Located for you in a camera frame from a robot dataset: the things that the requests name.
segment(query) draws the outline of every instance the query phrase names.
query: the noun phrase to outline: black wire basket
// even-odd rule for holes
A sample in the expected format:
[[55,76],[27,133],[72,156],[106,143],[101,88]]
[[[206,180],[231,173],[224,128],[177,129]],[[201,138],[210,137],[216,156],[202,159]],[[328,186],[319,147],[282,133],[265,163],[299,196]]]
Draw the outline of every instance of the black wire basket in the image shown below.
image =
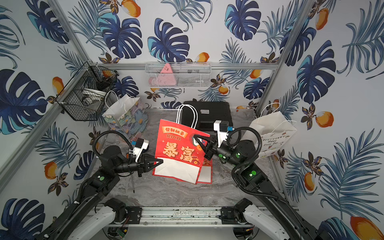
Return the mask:
[[83,71],[68,96],[60,102],[56,97],[56,102],[75,121],[97,121],[105,105],[104,98],[113,89],[118,73],[101,66],[90,66],[85,62],[71,80],[80,74],[81,70],[86,71]]

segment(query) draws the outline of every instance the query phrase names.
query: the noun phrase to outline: paper bag handle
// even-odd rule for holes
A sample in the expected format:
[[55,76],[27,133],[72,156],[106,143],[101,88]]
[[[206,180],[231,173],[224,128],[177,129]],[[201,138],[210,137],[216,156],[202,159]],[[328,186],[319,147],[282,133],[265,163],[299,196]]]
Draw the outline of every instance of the paper bag handle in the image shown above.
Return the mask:
[[104,98],[104,103],[105,103],[105,105],[108,107],[108,108],[110,108],[110,106],[108,106],[107,105],[107,99],[108,99],[108,97],[109,97],[109,93],[110,92],[113,92],[114,94],[115,94],[115,96],[116,96],[116,98],[117,98],[117,102],[118,102],[118,104],[119,104],[119,97],[118,97],[118,95],[113,91],[113,90],[111,90],[111,91],[109,91],[109,92],[107,92],[107,94],[105,94],[105,98]]
[[268,104],[268,105],[265,106],[265,108],[264,108],[264,109],[262,110],[262,112],[260,113],[260,116],[263,115],[264,110],[265,110],[269,105],[273,105],[273,104],[279,104],[279,106],[273,111],[273,113],[274,113],[277,109],[280,108],[280,103],[270,103],[270,104]]
[[189,104],[181,104],[177,108],[176,123],[180,123],[180,114],[181,114],[181,110],[183,109],[184,106],[187,106],[187,107],[189,107],[192,110],[192,112],[193,112],[193,121],[192,121],[191,128],[196,128],[197,119],[198,119],[197,110],[196,110],[196,108],[194,108],[192,105],[189,105]]
[[273,133],[276,128],[278,128],[283,122],[295,122],[295,124],[293,124],[292,126],[296,125],[297,121],[293,121],[293,120],[285,120],[285,121],[282,121],[279,125],[277,125],[277,127],[275,127],[275,129],[271,132]]

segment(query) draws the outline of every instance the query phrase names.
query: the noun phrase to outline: pink triangle object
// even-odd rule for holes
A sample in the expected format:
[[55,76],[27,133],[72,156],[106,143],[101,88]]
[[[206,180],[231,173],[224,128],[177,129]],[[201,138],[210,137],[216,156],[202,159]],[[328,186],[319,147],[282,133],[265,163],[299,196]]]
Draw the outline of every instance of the pink triangle object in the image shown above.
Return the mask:
[[173,75],[172,67],[170,66],[169,63],[166,63],[163,69],[161,70],[160,74],[157,77],[157,83],[159,86],[160,85],[176,85],[176,79],[175,79],[175,76]]

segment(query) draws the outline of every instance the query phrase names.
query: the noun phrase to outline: white wire basket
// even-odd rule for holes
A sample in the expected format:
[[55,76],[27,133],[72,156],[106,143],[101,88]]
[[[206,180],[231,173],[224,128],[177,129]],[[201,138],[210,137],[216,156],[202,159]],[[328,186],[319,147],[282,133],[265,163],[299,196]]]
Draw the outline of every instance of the white wire basket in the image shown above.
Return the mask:
[[160,73],[166,63],[146,63],[151,88],[207,88],[211,85],[211,63],[169,63],[173,73]]

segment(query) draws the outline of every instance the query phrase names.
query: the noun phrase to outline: marble floor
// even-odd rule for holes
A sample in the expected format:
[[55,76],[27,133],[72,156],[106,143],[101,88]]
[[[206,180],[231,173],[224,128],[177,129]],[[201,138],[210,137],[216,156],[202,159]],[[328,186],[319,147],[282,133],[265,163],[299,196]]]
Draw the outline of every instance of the marble floor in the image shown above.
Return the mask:
[[[157,132],[160,119],[176,120],[175,110],[148,109],[149,123],[142,137],[149,140],[147,153],[154,155],[156,149]],[[253,120],[252,110],[235,110],[231,112],[234,127],[249,126]],[[109,134],[103,148],[118,145],[122,153],[128,152],[128,146],[117,135]],[[276,178],[270,168],[267,158],[256,160],[257,165],[264,171],[277,188]],[[100,166],[97,161],[93,167],[94,173]],[[242,198],[247,198],[257,206],[262,204],[253,196],[238,189],[231,178],[232,167],[221,164],[219,159],[213,158],[212,184],[192,184],[178,182],[167,177],[153,176],[151,173],[138,177],[121,178],[107,198],[115,197],[127,205],[134,206],[233,206]]]

